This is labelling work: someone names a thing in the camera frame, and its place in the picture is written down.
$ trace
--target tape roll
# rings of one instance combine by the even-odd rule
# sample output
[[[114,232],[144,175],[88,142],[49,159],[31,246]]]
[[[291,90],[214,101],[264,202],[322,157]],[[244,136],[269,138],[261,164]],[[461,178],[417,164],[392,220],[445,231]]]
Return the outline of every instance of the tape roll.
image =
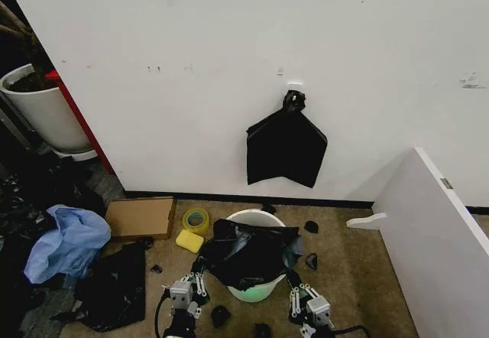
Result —
[[[210,224],[209,214],[203,208],[192,208],[183,215],[182,224],[187,231],[204,236]]]

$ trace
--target plastic sheet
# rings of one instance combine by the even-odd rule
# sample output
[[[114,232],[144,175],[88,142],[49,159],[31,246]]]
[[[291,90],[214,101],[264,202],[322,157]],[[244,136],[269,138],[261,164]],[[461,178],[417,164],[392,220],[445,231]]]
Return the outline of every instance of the plastic sheet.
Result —
[[[281,110],[248,130],[248,184],[286,177],[314,187],[328,139],[301,110],[306,97],[289,91]]]
[[[51,319],[63,323],[79,320],[97,332],[144,320],[146,248],[138,241],[97,260],[92,274],[76,286],[75,299],[82,302],[79,308]]]
[[[303,254],[298,227],[260,227],[226,219],[214,222],[214,238],[201,249],[193,270],[202,267],[226,286],[244,291],[273,281]]]
[[[52,206],[47,212],[57,229],[46,232],[34,244],[24,273],[40,284],[56,273],[82,277],[99,249],[110,240],[108,223],[90,210]]]

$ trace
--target yellow sponge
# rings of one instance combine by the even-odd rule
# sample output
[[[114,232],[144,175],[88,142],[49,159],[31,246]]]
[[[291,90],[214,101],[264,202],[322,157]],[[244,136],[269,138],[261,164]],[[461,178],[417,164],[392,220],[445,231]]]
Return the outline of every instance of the yellow sponge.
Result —
[[[200,235],[196,235],[195,233],[191,233],[190,231],[183,229],[176,237],[175,242],[178,246],[181,246],[196,254],[199,252],[200,247],[204,243],[204,238]]]

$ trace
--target blue plastic bag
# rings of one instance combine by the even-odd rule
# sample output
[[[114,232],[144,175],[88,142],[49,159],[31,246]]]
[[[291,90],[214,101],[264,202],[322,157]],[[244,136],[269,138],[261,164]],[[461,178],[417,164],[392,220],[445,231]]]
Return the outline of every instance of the blue plastic bag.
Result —
[[[110,240],[110,226],[91,210],[52,206],[47,212],[57,229],[46,232],[34,244],[24,273],[40,284],[56,273],[81,278],[98,251]]]

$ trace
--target black cable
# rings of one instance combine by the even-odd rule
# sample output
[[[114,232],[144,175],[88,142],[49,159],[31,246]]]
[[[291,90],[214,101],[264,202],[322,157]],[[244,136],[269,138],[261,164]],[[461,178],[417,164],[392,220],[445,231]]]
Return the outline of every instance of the black cable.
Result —
[[[156,306],[156,311],[154,312],[154,333],[156,334],[156,338],[160,337],[160,329],[158,328],[158,317],[160,316],[160,309],[163,301],[165,301],[170,296],[170,292],[168,289],[165,289],[165,292],[161,295],[160,302]]]
[[[332,332],[335,334],[335,336],[342,336],[343,334],[353,333],[356,330],[363,330],[365,333],[365,336],[367,336],[367,338],[370,338],[370,334],[369,334],[367,328],[365,328],[363,325],[354,325],[353,327],[349,327],[346,329],[340,329],[340,330],[333,330]]]

